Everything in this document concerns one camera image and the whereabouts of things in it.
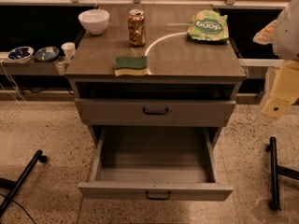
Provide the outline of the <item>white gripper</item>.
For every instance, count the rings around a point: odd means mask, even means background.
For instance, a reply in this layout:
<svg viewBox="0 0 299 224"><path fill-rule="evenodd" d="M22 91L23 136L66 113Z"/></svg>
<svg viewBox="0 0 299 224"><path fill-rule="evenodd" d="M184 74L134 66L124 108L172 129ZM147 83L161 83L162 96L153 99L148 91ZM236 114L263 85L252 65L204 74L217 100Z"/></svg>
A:
<svg viewBox="0 0 299 224"><path fill-rule="evenodd" d="M299 0L291 2L280 12L277 20L269 22L254 37L260 45L272 42L273 52L286 61L272 74L270 90L261 112L270 119L280 119L299 99Z"/></svg>

